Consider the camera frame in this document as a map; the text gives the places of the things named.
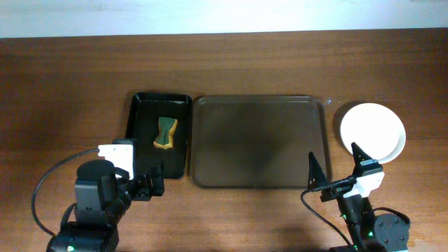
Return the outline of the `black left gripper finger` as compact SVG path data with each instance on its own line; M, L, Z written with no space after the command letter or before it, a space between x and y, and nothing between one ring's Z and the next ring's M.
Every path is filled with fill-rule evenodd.
M140 174L134 177L136 186L136 201L150 201L151 200L151 179L147 174Z
M165 192L164 184L164 165L163 161L158 162L155 166L150 168L151 174L151 190L152 196L163 196Z

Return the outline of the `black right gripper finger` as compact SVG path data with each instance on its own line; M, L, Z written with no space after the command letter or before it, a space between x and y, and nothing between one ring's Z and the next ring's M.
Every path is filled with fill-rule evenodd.
M353 160L355 166L353 168L353 175L368 175L372 173L375 168L375 161L366 154L355 142L351 144Z
M307 189L315 190L328 185L326 175L312 152L309 152L309 176L307 181Z

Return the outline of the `cream plate with ketchup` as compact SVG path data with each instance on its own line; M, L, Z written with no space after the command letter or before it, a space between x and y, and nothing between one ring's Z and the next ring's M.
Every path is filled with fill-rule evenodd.
M385 164L404 150L406 131L398 115L386 106L362 103L350 108L339 124L344 147L352 153L356 143L371 158Z

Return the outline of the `yellow green sponge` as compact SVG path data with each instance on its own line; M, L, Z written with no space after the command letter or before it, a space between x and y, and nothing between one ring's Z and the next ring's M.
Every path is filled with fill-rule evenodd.
M175 118L159 117L157 121L158 135L153 141L156 148L170 149L174 147L174 133L178 125Z

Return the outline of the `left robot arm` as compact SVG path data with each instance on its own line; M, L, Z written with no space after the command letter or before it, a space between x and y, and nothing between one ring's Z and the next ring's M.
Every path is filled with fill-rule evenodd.
M142 172L134 171L137 154L132 140L115 140L95 151L99 158L76 171L76 202L64 212L47 251L115 251L118 223L133 201L148 202L165 191L163 161L149 163Z

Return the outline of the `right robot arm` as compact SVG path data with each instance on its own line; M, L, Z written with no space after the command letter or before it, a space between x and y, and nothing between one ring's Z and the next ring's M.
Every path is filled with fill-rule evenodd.
M368 199L382 184L385 176L382 165L356 143L351 148L355 163L352 174L332 182L324 175L314 154L309 153L309 178L307 189L300 196L302 203L346 242L345 246L329 248L330 251L408 251L410 218L387 207L374 208ZM322 202L337 202L348 237L306 203L308 193L320 193Z

